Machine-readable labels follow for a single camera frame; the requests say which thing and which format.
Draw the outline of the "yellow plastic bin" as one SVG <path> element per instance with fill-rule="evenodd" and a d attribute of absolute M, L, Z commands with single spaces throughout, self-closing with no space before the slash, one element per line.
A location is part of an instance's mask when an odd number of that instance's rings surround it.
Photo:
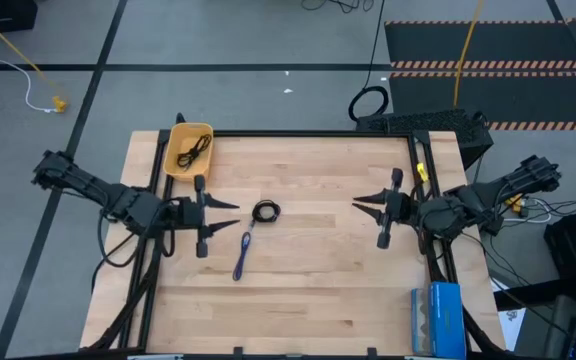
<path fill-rule="evenodd" d="M 208 178 L 213 138 L 213 128 L 206 123 L 179 123 L 173 126 L 163 163 L 164 172 L 182 182 L 192 182 L 196 175 Z"/>

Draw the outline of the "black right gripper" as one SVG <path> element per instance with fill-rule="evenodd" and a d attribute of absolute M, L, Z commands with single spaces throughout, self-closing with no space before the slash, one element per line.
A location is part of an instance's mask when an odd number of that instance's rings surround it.
<path fill-rule="evenodd" d="M 377 247 L 388 249 L 391 241 L 392 223 L 410 224 L 414 207 L 414 196 L 421 186 L 418 181 L 413 186 L 410 193 L 401 192 L 400 188 L 403 182 L 403 171 L 400 168 L 394 168 L 391 174 L 391 188 L 382 189 L 377 194 L 354 197 L 355 201 L 371 204 L 384 204 L 385 209 L 374 209 L 358 203 L 353 206 L 372 217 L 380 227 L 377 238 Z"/>

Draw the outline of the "black hazard-striped floor mat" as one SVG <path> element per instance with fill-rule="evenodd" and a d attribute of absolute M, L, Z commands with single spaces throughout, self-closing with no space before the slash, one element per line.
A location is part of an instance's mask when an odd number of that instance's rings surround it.
<path fill-rule="evenodd" d="M 576 18 L 389 21 L 395 112 L 479 110 L 493 130 L 576 130 Z"/>

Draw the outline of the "white paper sheet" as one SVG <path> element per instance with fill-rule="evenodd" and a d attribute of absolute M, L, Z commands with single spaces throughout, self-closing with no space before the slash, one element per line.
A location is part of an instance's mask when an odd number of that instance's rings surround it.
<path fill-rule="evenodd" d="M 498 311 L 498 317 L 507 350 L 515 350 L 525 312 L 525 308 Z"/>

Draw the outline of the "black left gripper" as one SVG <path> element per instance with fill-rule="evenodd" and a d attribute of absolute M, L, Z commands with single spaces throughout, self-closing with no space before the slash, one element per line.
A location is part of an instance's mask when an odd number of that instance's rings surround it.
<path fill-rule="evenodd" d="M 189 197 L 178 199 L 179 204 L 173 216 L 174 229 L 195 229 L 197 231 L 196 256 L 206 258 L 208 256 L 207 238 L 228 226 L 238 224 L 239 220 L 228 220 L 207 225 L 205 207 L 218 209 L 238 209 L 239 206 L 222 202 L 205 192 L 206 180 L 203 175 L 194 177 L 194 190 L 196 199 Z"/>

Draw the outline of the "black fabric bag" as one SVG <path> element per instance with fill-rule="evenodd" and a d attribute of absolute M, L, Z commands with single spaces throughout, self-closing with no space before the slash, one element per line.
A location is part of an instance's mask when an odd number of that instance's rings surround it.
<path fill-rule="evenodd" d="M 567 215 L 547 225 L 543 239 L 559 277 L 576 277 L 576 214 Z"/>

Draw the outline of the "blue box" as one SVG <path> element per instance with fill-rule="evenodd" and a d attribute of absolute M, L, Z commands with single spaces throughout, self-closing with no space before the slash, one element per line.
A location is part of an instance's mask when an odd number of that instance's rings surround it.
<path fill-rule="evenodd" d="M 432 354 L 438 358 L 466 360 L 467 346 L 460 286 L 456 283 L 432 282 L 429 291 Z"/>

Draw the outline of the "grey foam holder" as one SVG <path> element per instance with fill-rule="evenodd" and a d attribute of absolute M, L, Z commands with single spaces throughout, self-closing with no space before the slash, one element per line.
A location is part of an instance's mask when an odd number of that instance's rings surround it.
<path fill-rule="evenodd" d="M 415 288 L 411 291 L 411 340 L 416 355 L 429 355 L 428 296 L 426 290 Z"/>

